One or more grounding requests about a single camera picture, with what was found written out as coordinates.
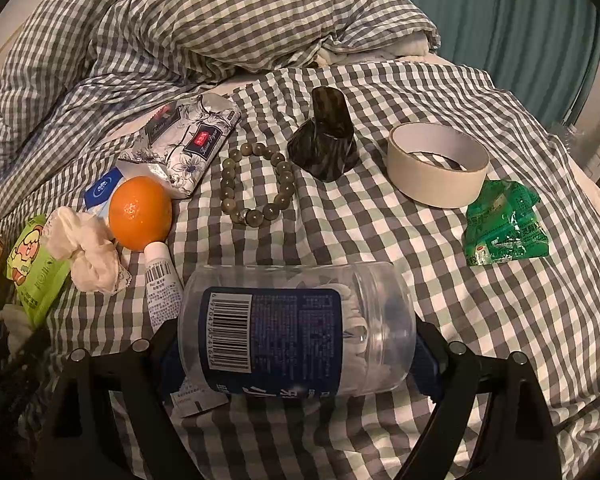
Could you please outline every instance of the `barcode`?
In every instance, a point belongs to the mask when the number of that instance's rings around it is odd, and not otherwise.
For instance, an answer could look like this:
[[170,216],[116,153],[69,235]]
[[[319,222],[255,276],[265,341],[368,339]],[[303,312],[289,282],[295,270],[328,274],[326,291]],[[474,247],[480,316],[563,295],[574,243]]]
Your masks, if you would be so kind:
[[158,262],[155,265],[149,267],[145,272],[146,282],[151,283],[155,280],[163,278],[170,272],[169,264],[167,262]]
[[251,294],[211,293],[206,313],[209,369],[251,373],[251,298]]

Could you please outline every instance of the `orange fruit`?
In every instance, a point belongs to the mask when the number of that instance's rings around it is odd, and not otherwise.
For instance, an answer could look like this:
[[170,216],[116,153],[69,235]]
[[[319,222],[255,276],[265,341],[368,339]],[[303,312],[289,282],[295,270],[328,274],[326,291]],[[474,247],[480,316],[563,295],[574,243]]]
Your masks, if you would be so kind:
[[148,176],[123,182],[109,202],[111,233],[132,251],[144,251],[151,242],[163,242],[171,229],[171,216],[169,195]]

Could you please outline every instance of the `bed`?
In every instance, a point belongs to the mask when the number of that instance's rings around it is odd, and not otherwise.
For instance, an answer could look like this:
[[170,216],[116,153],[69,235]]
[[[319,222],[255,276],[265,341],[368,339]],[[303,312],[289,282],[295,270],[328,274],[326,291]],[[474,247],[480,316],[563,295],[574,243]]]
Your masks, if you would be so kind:
[[[227,18],[218,7],[227,1],[246,10]],[[256,14],[262,8],[286,12],[288,21],[273,26]],[[391,52],[417,33],[430,52]],[[416,312],[447,340],[483,355],[529,356],[564,477],[574,478],[600,442],[600,194],[513,95],[487,73],[435,56],[439,44],[435,25],[409,0],[43,0],[0,74],[0,233],[13,241],[30,216],[82,208],[84,190],[133,143],[152,110],[214,88],[242,118],[194,196],[174,202],[168,245],[181,278],[206,263],[392,262]],[[321,49],[338,59],[325,60]],[[245,141],[284,151],[321,84],[347,98],[360,163],[331,184],[302,173],[298,198],[274,224],[234,229],[220,210],[219,160]],[[488,178],[534,188],[550,256],[467,267],[464,210],[413,203],[386,179],[388,132],[413,121],[471,134],[490,152]],[[254,164],[241,178],[246,206],[263,205],[275,182],[271,168]],[[32,433],[71,350],[117,352],[152,334],[142,257],[119,253],[131,286],[111,297],[68,286],[49,315],[45,381],[26,413]],[[484,406],[479,397],[453,476],[468,464]],[[129,461],[142,475],[119,399],[115,407]],[[376,396],[295,407],[235,397],[196,417],[171,416],[207,478],[391,478],[431,410],[408,381]]]

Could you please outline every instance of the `green plastic wrapper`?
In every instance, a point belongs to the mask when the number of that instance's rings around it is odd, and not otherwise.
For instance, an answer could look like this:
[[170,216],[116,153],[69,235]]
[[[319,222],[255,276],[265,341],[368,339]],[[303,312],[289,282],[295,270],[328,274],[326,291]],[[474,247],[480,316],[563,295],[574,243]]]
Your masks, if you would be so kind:
[[533,212],[538,194],[512,180],[485,180],[467,209],[464,256],[481,266],[549,255],[549,238]]
[[40,245],[45,222],[44,215],[30,218],[7,256],[7,278],[14,282],[18,298],[34,327],[45,320],[70,270],[69,261],[54,259]]

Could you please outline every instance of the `bead bracelet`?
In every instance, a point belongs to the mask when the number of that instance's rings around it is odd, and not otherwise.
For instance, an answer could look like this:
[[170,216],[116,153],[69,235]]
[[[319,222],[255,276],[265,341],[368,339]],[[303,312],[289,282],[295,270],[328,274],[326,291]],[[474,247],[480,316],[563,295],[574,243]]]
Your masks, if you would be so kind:
[[[243,156],[263,156],[271,161],[271,165],[278,174],[278,194],[266,206],[259,209],[238,209],[235,201],[235,168]],[[222,212],[231,217],[234,224],[246,224],[249,227],[260,227],[265,220],[275,220],[280,211],[285,210],[291,204],[291,199],[296,192],[294,186],[294,174],[291,171],[291,163],[285,160],[285,156],[280,152],[275,152],[261,142],[249,144],[245,142],[239,150],[231,150],[229,158],[222,161],[222,181],[220,189],[222,190]]]

